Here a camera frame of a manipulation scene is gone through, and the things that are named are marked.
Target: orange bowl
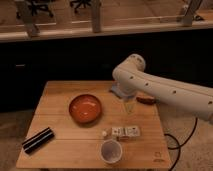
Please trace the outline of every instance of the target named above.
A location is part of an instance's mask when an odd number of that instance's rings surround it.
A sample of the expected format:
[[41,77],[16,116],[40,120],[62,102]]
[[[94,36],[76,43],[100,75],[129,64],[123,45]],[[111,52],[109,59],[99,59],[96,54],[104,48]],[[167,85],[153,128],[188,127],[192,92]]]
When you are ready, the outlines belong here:
[[93,95],[82,94],[71,101],[69,112],[76,122],[89,123],[101,115],[101,102]]

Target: black cable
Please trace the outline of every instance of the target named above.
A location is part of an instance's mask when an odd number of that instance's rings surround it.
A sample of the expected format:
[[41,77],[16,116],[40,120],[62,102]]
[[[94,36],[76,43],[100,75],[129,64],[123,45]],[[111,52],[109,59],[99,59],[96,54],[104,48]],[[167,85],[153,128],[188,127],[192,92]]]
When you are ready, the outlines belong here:
[[195,123],[194,123],[194,127],[192,129],[192,132],[190,133],[190,135],[188,136],[188,138],[183,142],[183,144],[180,145],[179,141],[177,140],[177,138],[175,138],[175,136],[171,135],[171,134],[164,134],[165,136],[169,136],[170,138],[172,138],[173,140],[175,140],[177,147],[168,147],[169,150],[178,150],[178,155],[177,158],[175,160],[175,162],[173,163],[172,167],[169,169],[169,171],[172,171],[172,169],[175,167],[175,165],[177,164],[177,162],[180,159],[180,155],[181,155],[181,147],[183,147],[192,137],[192,135],[194,134],[196,128],[197,128],[197,122],[198,122],[198,118],[195,118]]
[[[164,135],[165,135],[165,136],[171,137],[173,140],[175,140],[177,146],[180,146],[179,141],[178,141],[177,138],[175,138],[173,135],[171,135],[171,134],[164,134]],[[171,168],[169,169],[169,171],[172,171],[172,169],[176,166],[177,162],[178,162],[179,159],[180,159],[180,155],[181,155],[181,148],[178,149],[177,158],[176,158],[175,162],[173,163],[173,165],[171,166]]]
[[196,130],[196,128],[197,128],[197,121],[198,121],[198,119],[195,118],[195,123],[194,123],[194,127],[193,127],[193,129],[192,129],[192,132],[190,133],[190,135],[189,135],[188,138],[184,141],[183,144],[181,144],[181,145],[179,145],[179,146],[177,146],[177,147],[168,147],[168,148],[169,148],[170,150],[177,150],[177,149],[183,147],[183,146],[190,140],[190,138],[192,137],[192,135],[194,134],[194,132],[195,132],[195,130]]

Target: office chair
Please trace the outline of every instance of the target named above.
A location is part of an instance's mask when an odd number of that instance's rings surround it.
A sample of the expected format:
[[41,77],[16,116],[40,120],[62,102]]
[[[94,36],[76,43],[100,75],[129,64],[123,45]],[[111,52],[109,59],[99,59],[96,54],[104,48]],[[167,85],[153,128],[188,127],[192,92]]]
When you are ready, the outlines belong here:
[[77,3],[77,5],[75,6],[74,8],[74,12],[75,13],[78,13],[78,8],[81,6],[81,5],[84,5],[84,8],[86,8],[86,6],[91,6],[90,4],[90,1],[91,0],[72,0],[70,1],[70,6],[73,7],[75,3]]
[[[45,11],[49,13],[50,17],[53,17],[52,11],[49,9],[48,4],[50,0],[27,0],[28,8],[31,11],[31,15],[37,15],[38,11]],[[20,19],[19,12],[16,12],[16,18]]]

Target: paper cup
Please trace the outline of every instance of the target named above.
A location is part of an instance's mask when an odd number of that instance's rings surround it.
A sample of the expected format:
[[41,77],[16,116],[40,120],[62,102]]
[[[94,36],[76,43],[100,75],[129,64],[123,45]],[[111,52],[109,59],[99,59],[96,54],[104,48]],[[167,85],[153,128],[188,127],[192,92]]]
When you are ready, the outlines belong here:
[[121,144],[113,139],[109,139],[103,142],[101,145],[101,158],[108,164],[117,163],[122,157]]

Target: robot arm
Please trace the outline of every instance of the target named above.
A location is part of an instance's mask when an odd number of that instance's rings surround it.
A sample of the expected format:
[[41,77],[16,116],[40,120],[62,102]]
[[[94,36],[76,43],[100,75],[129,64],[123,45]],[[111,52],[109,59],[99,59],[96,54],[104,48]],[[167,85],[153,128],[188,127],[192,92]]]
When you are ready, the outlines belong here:
[[130,55],[113,70],[117,82],[114,92],[122,98],[143,91],[169,105],[193,112],[213,124],[213,89],[144,73],[145,61],[138,54]]

